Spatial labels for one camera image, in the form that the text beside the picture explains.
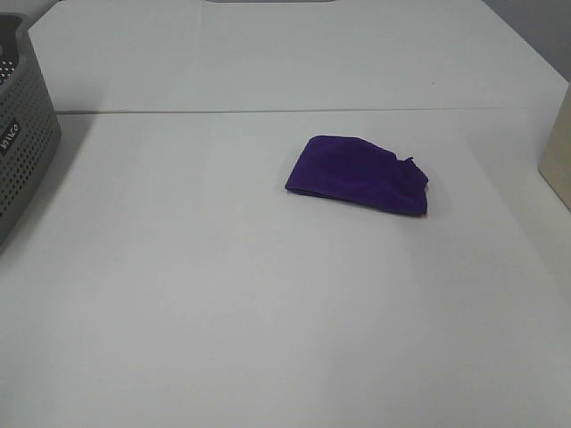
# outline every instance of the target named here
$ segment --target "gray plastic basket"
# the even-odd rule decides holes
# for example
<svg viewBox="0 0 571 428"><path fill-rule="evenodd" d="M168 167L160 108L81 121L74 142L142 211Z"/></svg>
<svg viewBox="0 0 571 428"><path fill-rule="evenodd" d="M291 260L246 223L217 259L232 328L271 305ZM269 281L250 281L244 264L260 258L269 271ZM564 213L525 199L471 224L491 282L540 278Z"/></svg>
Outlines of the gray plastic basket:
<svg viewBox="0 0 571 428"><path fill-rule="evenodd" d="M19 11L0 10L0 243L28 205L61 138L28 34L53 3L20 0Z"/></svg>

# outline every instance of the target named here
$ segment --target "cardboard box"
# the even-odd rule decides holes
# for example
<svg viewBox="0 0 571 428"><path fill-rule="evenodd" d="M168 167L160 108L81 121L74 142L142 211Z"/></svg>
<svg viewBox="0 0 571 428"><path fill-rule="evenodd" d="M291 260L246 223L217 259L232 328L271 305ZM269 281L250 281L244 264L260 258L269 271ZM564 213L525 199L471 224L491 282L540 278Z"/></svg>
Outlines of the cardboard box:
<svg viewBox="0 0 571 428"><path fill-rule="evenodd" d="M571 86L551 132L539 171L571 210Z"/></svg>

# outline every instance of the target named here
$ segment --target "purple velvet pouch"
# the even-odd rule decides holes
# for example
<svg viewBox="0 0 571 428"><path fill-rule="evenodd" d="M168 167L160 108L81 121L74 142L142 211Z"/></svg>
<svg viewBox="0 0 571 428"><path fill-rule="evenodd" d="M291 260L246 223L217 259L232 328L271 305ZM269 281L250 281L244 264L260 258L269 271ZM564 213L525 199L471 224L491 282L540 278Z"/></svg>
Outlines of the purple velvet pouch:
<svg viewBox="0 0 571 428"><path fill-rule="evenodd" d="M305 146L285 188L355 202L384 211L424 216L428 178L412 161L360 138L315 136Z"/></svg>

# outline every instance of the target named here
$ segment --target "folded purple fabric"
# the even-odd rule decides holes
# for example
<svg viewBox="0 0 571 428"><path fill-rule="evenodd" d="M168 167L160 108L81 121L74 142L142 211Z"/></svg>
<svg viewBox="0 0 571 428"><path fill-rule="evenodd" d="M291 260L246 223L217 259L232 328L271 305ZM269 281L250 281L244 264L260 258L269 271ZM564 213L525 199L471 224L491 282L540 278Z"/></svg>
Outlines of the folded purple fabric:
<svg viewBox="0 0 571 428"><path fill-rule="evenodd" d="M365 140L315 136L305 146L285 188L378 208L424 216L428 178L412 161L398 160Z"/></svg>

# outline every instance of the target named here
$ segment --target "white tabletop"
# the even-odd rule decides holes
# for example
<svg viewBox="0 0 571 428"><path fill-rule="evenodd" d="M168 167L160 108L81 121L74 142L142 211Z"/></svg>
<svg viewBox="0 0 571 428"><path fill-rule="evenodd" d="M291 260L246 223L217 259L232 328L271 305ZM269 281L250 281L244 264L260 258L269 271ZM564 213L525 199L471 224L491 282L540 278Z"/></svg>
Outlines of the white tabletop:
<svg viewBox="0 0 571 428"><path fill-rule="evenodd" d="M0 426L568 426L555 113L61 117L0 258ZM415 156L427 217L287 193L316 134Z"/></svg>
<svg viewBox="0 0 571 428"><path fill-rule="evenodd" d="M481 0L71 0L31 35L59 111L541 107L567 87Z"/></svg>

